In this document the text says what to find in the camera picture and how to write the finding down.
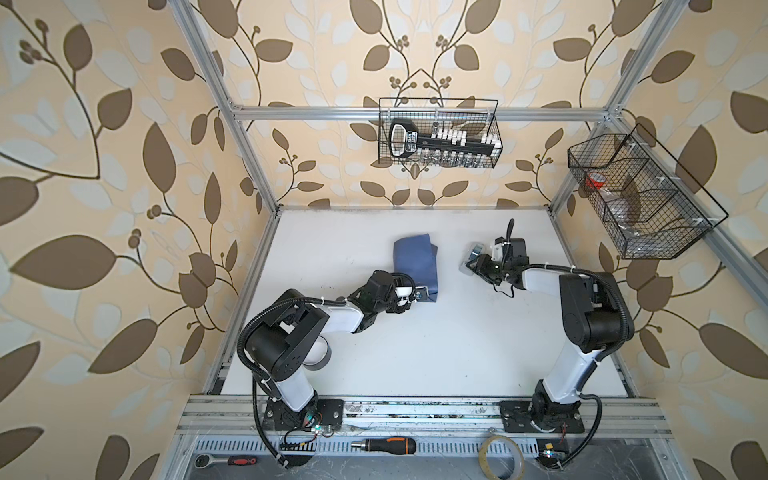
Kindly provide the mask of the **light blue wrapping paper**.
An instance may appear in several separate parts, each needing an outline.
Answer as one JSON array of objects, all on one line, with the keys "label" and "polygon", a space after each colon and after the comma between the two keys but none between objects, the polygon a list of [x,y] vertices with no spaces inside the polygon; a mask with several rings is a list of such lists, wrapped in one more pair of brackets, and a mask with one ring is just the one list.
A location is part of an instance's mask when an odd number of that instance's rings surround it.
[{"label": "light blue wrapping paper", "polygon": [[409,275],[417,287],[425,287],[426,301],[431,303],[437,302],[439,291],[437,252],[429,234],[404,237],[393,246],[395,271]]}]

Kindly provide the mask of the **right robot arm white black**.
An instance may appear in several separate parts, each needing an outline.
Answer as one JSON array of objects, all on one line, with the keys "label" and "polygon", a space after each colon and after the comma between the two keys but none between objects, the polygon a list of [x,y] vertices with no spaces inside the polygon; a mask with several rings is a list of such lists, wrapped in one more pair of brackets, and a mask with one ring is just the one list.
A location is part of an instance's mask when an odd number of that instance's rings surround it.
[{"label": "right robot arm white black", "polygon": [[574,266],[531,263],[522,239],[500,239],[488,254],[475,247],[463,266],[494,288],[543,293],[560,302],[567,342],[550,373],[539,380],[527,418],[540,430],[575,415],[584,387],[600,363],[634,335],[632,318],[614,276]]}]

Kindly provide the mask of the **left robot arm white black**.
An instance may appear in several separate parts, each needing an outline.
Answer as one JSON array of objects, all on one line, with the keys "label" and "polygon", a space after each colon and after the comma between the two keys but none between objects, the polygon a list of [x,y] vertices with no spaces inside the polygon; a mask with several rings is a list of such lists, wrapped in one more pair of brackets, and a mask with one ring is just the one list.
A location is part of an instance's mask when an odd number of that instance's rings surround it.
[{"label": "left robot arm white black", "polygon": [[402,314],[428,298],[428,289],[401,272],[376,270],[346,297],[329,300],[286,290],[243,327],[236,344],[256,387],[294,413],[307,411],[317,392],[306,372],[324,368],[331,333],[357,334],[382,314]]}]

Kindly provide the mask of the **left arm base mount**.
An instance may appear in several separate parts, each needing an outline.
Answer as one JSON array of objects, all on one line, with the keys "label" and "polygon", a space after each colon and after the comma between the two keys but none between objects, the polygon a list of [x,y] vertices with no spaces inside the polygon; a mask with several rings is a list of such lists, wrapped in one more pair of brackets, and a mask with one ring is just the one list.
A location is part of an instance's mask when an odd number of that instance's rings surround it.
[{"label": "left arm base mount", "polygon": [[275,431],[336,431],[343,422],[345,402],[342,399],[313,398],[299,411],[283,401],[269,400],[265,408],[267,428]]}]

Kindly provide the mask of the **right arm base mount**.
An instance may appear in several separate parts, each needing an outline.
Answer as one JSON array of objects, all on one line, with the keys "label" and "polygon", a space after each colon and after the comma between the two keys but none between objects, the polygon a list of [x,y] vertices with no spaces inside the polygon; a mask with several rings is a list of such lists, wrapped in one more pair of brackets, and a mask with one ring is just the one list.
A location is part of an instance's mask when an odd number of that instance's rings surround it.
[{"label": "right arm base mount", "polygon": [[581,404],[559,404],[549,401],[506,400],[499,411],[506,433],[557,435],[581,434],[586,431],[578,411]]}]

